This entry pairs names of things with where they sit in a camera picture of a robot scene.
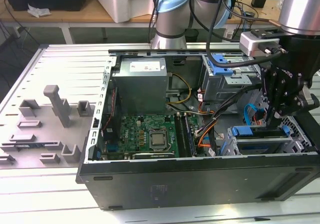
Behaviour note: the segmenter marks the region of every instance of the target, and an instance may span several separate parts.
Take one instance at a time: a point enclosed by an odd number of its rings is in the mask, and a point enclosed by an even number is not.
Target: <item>blue plastic clip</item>
[[[212,57],[218,63],[225,63],[225,64],[228,63],[228,61],[221,54],[213,54]],[[213,75],[215,75],[215,76],[232,76],[232,74],[234,73],[230,68],[217,67],[210,60],[208,60],[208,61],[209,61],[209,64],[211,66]]]
[[[283,125],[282,126],[282,130],[284,131],[284,133],[289,137],[291,134],[290,128],[287,125]]]
[[[234,137],[236,137],[236,136],[239,135],[238,130],[237,130],[236,127],[233,127],[233,128],[231,129],[231,132],[232,132],[232,135],[233,135]]]
[[[242,125],[242,126],[234,126],[232,129],[232,134],[236,136],[252,136],[254,133],[251,130],[250,126]]]

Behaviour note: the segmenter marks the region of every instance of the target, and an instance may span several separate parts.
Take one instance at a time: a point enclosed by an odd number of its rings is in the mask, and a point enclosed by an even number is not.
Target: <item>gray plastic block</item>
[[[63,107],[64,107],[66,113],[68,114],[68,116],[70,116],[70,114],[71,114],[71,107],[70,107],[67,99],[62,98],[61,101],[62,101],[62,104],[63,104]],[[53,107],[52,107],[52,111],[53,111],[54,115],[57,117],[58,114],[55,112],[55,109],[54,109]]]
[[[93,111],[91,110],[90,103],[87,100],[80,100],[78,102],[76,109],[78,110],[80,117],[92,117],[93,116]]]
[[[39,105],[34,99],[25,99],[19,106],[19,110],[24,117],[35,117],[33,109],[39,109]]]
[[[39,160],[43,164],[57,164],[60,162],[60,157],[56,153],[42,153]]]
[[[15,142],[6,142],[0,145],[0,149],[4,152],[18,152],[19,149],[16,147]]]
[[[47,150],[62,150],[64,148],[64,145],[61,141],[57,141],[55,144],[45,144],[44,147]]]
[[[16,126],[20,129],[40,128],[42,126],[42,123],[39,120],[25,120],[25,121],[19,121]]]
[[[77,145],[74,145],[72,152],[67,145],[64,145],[61,155],[67,163],[77,163],[80,160],[81,151]]]
[[[9,141],[11,141],[11,142],[33,142],[35,139],[36,139],[36,136],[33,134],[24,134],[24,135],[13,134],[9,138]]]
[[[70,118],[58,91],[59,87],[57,85],[47,85],[43,90],[43,94],[50,99],[54,108],[54,113],[59,117],[62,126],[68,128],[70,125]]]
[[[15,159],[9,154],[1,154],[0,155],[0,165],[12,165]]]

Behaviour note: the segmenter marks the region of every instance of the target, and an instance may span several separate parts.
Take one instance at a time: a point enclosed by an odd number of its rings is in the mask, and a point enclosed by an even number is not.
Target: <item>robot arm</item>
[[[191,6],[198,19],[209,27],[217,11],[218,0],[191,0]],[[216,28],[225,24],[229,12],[223,7],[219,10]],[[184,33],[196,23],[193,20],[188,0],[159,0],[156,17],[156,35],[152,40],[152,49],[186,49]]]
[[[320,69],[320,0],[284,0],[280,29],[255,29],[241,34],[240,49],[251,57],[272,48],[285,54],[261,68],[262,93],[269,109],[266,123],[277,126],[281,117],[319,107],[309,92],[312,78]]]

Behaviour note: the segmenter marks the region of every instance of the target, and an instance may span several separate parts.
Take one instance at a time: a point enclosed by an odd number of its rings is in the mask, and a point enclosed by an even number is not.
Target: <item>yellow wire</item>
[[[180,78],[180,79],[187,85],[187,87],[188,87],[188,89],[189,89],[189,94],[188,94],[188,96],[186,97],[186,99],[184,99],[184,100],[171,101],[171,102],[166,102],[166,103],[167,103],[167,104],[180,104],[180,103],[184,103],[184,102],[188,101],[188,100],[190,99],[190,97],[191,97],[191,90],[192,90],[192,88],[190,87],[190,85],[188,84],[188,82],[186,82],[186,80],[183,79],[180,75],[175,74],[175,73],[172,73],[172,76],[176,76],[176,77]]]

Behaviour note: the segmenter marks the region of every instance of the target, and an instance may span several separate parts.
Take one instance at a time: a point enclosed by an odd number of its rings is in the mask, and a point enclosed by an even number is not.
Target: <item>wooden table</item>
[[[245,4],[250,5],[251,0],[242,0]],[[256,8],[260,18],[278,20],[280,10],[276,7],[278,0],[266,0],[264,8]],[[105,28],[146,28],[149,25],[151,15],[143,15],[130,19],[127,22],[115,23],[106,10],[101,6],[97,0],[86,0],[86,3],[80,11],[52,11],[52,15],[36,18],[31,16],[27,11],[14,11],[9,5],[13,16],[24,27],[59,27],[62,30],[65,42],[73,44],[73,37],[69,28],[102,28],[103,37],[107,37]],[[255,12],[248,6],[244,6],[245,11]],[[0,0],[0,19],[7,27],[19,26],[13,20],[9,12],[6,10],[4,0]],[[234,29],[240,23],[240,18],[232,17],[224,26],[226,29],[224,36],[230,37]],[[263,22],[255,22],[253,28],[269,27],[269,24]]]

